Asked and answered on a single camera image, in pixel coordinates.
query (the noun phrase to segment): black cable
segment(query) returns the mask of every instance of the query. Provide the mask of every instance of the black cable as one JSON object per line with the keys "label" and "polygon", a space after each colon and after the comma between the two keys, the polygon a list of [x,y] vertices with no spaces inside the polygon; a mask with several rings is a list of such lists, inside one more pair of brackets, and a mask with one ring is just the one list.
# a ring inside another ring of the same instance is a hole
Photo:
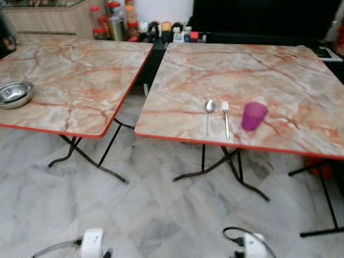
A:
{"label": "black cable", "polygon": [[72,240],[72,241],[66,241],[66,242],[62,242],[62,243],[57,243],[55,245],[49,246],[37,253],[35,253],[32,258],[37,258],[38,256],[42,256],[46,253],[50,253],[54,250],[60,249],[60,248],[65,248],[65,247],[69,247],[69,246],[73,246],[73,245],[77,245],[80,246],[82,243],[82,237],[79,237],[76,240]]}
{"label": "black cable", "polygon": [[238,238],[230,238],[228,235],[226,235],[226,231],[228,231],[228,230],[239,230],[239,231],[243,231],[243,232],[245,232],[245,233],[251,235],[254,239],[256,239],[258,242],[262,243],[262,244],[265,246],[266,250],[268,250],[268,252],[272,255],[273,258],[276,258],[276,255],[275,255],[274,251],[268,246],[268,244],[267,244],[265,241],[263,241],[263,240],[261,240],[260,238],[258,238],[258,237],[257,237],[254,233],[252,233],[251,231],[248,231],[248,230],[246,230],[246,229],[244,229],[244,228],[241,228],[241,227],[227,227],[227,228],[225,228],[225,229],[222,231],[222,234],[224,235],[224,237],[225,237],[226,239],[228,239],[229,241],[235,242],[237,245],[239,245],[239,244],[237,243],[237,239],[238,239]]}

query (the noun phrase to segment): purple cup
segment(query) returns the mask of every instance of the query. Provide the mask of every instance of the purple cup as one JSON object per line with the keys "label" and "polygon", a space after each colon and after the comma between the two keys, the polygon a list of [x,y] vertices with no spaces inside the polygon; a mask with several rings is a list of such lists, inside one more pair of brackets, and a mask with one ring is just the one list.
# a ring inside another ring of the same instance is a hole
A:
{"label": "purple cup", "polygon": [[241,127],[246,131],[254,131],[264,121],[268,108],[258,102],[249,102],[245,105]]}

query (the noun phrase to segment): stainless steel bowl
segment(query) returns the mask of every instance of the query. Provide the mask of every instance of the stainless steel bowl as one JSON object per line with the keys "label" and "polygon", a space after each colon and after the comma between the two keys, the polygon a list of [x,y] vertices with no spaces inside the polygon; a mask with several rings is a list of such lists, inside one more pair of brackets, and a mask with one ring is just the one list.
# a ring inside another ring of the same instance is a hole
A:
{"label": "stainless steel bowl", "polygon": [[0,86],[0,109],[15,109],[28,103],[33,97],[31,82],[11,82]]}

